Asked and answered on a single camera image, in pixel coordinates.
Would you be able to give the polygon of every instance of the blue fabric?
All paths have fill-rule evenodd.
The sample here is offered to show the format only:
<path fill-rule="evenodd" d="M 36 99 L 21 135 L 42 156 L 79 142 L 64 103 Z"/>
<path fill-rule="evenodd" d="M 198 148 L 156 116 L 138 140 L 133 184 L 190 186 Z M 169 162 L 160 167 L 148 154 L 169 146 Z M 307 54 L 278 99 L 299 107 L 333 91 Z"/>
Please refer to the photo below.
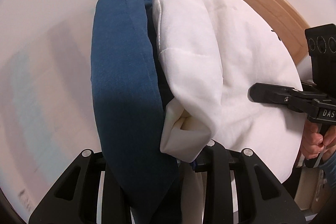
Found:
<path fill-rule="evenodd" d="M 328 184 L 332 189 L 336 188 L 336 153 L 319 167 L 324 171 Z"/>
<path fill-rule="evenodd" d="M 91 48 L 93 108 L 102 152 L 136 222 L 180 223 L 177 162 L 160 152 L 164 112 L 147 35 L 151 1 L 98 1 Z"/>

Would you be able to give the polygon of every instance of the seam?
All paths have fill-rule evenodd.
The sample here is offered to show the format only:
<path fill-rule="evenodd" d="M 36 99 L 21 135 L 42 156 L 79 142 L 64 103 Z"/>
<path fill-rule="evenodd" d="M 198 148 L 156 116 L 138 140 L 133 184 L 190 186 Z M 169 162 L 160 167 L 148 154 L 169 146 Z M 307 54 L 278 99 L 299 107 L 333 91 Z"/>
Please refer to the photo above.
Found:
<path fill-rule="evenodd" d="M 163 51 L 161 51 L 159 53 L 159 56 L 161 55 L 161 53 L 164 53 L 165 51 L 167 50 L 175 50 L 175 51 L 179 51 L 179 52 L 184 52 L 185 54 L 188 54 L 188 55 L 193 55 L 193 56 L 199 56 L 199 57 L 205 57 L 205 58 L 209 58 L 210 56 L 207 56 L 207 55 L 204 55 L 204 54 L 197 54 L 197 53 L 193 53 L 193 52 L 189 52 L 189 51 L 186 51 L 186 50 L 183 50 L 183 49 L 180 49 L 180 48 L 166 48 L 164 49 Z"/>
<path fill-rule="evenodd" d="M 161 53 L 161 21 L 162 21 L 162 6 L 161 6 L 161 2 L 160 0 L 158 0 L 159 2 L 159 13 L 160 13 L 160 17 L 159 20 L 157 21 L 157 45 L 159 48 L 159 52 Z"/>

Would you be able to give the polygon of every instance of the sleeve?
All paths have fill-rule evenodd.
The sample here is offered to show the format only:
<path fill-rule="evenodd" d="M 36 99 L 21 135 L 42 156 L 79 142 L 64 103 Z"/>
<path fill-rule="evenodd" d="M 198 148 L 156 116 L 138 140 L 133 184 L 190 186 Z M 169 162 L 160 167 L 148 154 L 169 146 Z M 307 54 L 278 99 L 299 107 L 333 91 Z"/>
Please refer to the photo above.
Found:
<path fill-rule="evenodd" d="M 334 153 L 325 163 L 319 166 L 332 189 L 336 187 L 336 153 Z"/>

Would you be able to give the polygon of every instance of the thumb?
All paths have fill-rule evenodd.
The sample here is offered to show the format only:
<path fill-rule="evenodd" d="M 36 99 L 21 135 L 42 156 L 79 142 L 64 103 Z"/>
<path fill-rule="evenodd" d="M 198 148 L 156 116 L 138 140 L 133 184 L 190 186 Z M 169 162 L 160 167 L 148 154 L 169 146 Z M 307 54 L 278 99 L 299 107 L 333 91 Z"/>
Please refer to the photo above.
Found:
<path fill-rule="evenodd" d="M 323 144 L 332 146 L 336 142 L 336 126 L 330 126 L 323 138 Z"/>

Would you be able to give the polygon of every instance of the white fabric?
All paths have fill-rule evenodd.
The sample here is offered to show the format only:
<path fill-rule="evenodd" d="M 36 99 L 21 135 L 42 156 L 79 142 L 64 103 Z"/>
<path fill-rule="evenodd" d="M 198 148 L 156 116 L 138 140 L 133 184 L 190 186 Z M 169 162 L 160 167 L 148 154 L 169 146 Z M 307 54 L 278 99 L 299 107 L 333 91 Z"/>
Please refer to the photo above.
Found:
<path fill-rule="evenodd" d="M 159 60 L 175 96 L 161 151 L 191 162 L 212 138 L 251 148 L 281 181 L 295 162 L 305 115 L 248 98 L 256 82 L 302 90 L 271 27 L 243 0 L 153 0 Z"/>

